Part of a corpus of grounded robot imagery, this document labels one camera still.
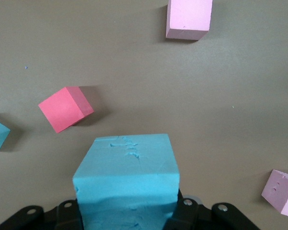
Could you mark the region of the brown paper table cover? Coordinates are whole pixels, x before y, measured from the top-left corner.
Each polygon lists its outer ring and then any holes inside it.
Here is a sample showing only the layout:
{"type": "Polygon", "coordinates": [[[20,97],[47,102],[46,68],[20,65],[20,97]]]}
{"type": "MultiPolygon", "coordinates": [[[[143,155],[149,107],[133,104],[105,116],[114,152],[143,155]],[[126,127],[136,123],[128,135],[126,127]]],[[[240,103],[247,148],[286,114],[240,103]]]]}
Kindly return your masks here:
{"type": "Polygon", "coordinates": [[[288,0],[213,0],[197,42],[166,39],[167,4],[0,0],[0,224],[74,198],[95,138],[167,133],[182,194],[288,230],[261,196],[288,173],[288,0]],[[68,86],[94,113],[56,133],[38,104],[68,86]]]}

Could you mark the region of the red foam cube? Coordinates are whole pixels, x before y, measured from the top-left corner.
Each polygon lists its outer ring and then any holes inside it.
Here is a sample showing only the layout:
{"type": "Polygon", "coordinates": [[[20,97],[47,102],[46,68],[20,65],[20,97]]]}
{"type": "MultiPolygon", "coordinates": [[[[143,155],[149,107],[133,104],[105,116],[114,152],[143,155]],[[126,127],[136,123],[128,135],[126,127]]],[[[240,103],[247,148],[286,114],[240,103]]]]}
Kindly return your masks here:
{"type": "Polygon", "coordinates": [[[56,133],[94,113],[78,86],[64,87],[38,104],[56,133]]]}

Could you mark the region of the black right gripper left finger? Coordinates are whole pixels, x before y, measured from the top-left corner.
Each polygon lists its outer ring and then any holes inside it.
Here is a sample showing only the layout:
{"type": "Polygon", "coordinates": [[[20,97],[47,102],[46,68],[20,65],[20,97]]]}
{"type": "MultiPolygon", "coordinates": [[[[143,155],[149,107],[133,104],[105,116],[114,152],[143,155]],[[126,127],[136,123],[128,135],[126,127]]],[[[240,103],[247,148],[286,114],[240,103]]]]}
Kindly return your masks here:
{"type": "Polygon", "coordinates": [[[26,206],[0,224],[0,230],[83,230],[77,200],[67,200],[45,212],[26,206]]]}

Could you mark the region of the pink foam cube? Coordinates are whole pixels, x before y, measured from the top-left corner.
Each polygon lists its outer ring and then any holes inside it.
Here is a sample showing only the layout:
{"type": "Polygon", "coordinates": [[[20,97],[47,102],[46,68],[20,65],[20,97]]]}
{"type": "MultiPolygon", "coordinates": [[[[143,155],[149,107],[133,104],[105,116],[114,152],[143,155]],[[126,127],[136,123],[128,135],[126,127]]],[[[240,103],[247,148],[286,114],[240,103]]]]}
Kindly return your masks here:
{"type": "Polygon", "coordinates": [[[288,173],[272,170],[261,195],[280,214],[288,216],[288,173]]]}
{"type": "Polygon", "coordinates": [[[210,29],[213,0],[169,0],[166,38],[198,41],[210,29]]]}

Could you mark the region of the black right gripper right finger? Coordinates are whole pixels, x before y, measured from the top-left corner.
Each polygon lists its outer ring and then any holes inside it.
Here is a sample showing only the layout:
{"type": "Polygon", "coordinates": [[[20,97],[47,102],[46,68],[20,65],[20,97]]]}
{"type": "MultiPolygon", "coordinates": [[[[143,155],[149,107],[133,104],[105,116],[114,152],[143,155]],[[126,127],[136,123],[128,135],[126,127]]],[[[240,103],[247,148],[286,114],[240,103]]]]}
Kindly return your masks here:
{"type": "Polygon", "coordinates": [[[177,205],[164,230],[260,230],[236,206],[216,203],[211,209],[184,197],[179,191],[177,205]]]}

